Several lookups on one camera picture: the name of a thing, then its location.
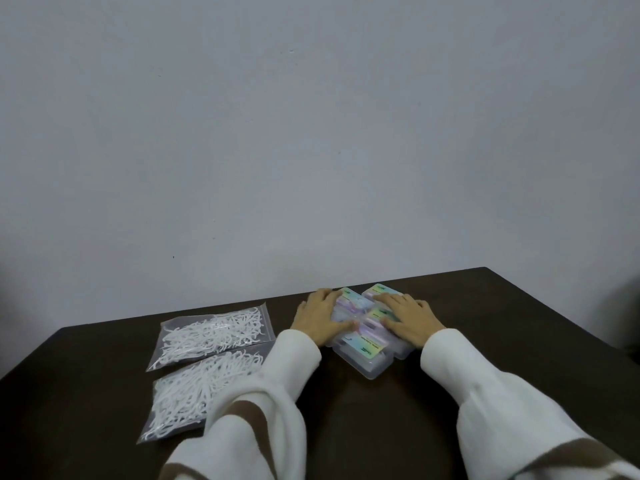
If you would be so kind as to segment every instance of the white sweater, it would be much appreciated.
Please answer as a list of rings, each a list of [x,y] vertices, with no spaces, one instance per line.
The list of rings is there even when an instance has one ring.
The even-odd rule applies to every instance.
[[[295,401],[320,363],[304,333],[283,331],[260,374],[224,389],[201,438],[183,441],[161,480],[301,480],[307,435]],[[587,435],[551,398],[501,372],[457,330],[434,334],[420,365],[460,406],[470,480],[640,480],[640,470]]]

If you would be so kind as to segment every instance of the table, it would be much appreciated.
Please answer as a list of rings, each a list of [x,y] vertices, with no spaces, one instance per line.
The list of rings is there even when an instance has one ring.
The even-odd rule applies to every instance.
[[[496,366],[553,397],[589,434],[640,464],[640,367],[482,267],[383,282],[428,300]],[[358,292],[372,283],[353,286]],[[274,330],[305,294],[267,298]],[[0,381],[3,476],[155,479],[174,447],[200,430],[136,444],[152,382],[145,372],[159,323],[244,303],[63,328]],[[369,381],[332,352],[298,401],[309,479],[466,478],[457,406],[419,367],[419,353]]]

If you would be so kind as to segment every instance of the sleeve cuff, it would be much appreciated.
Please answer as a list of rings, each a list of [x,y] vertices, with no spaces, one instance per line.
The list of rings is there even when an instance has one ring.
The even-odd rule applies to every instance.
[[[281,384],[294,401],[314,373],[322,355],[313,340],[298,330],[285,330],[262,364],[265,378]]]
[[[500,370],[458,330],[446,328],[434,333],[422,349],[420,366],[453,396],[458,405],[480,385],[498,381]]]

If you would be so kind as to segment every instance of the brown stripe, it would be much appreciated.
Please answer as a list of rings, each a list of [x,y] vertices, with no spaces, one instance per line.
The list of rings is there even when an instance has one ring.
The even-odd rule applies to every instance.
[[[273,453],[271,453],[267,418],[264,417],[264,413],[260,407],[251,401],[235,401],[228,407],[224,416],[226,415],[238,416],[249,423],[255,436],[255,442],[258,443],[258,450],[260,450],[264,459],[267,460],[271,475],[278,480],[276,465],[273,461]]]
[[[181,463],[166,463],[160,470],[158,480],[175,480],[180,474],[190,476],[193,480],[209,480],[203,474]]]
[[[540,468],[603,468],[615,460],[622,459],[602,443],[590,438],[578,438],[540,455],[518,474]]]

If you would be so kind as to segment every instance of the white wall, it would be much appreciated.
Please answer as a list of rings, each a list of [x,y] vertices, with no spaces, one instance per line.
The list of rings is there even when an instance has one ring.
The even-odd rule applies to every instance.
[[[624,345],[639,54],[640,0],[1,0],[0,372],[62,326],[473,266]]]

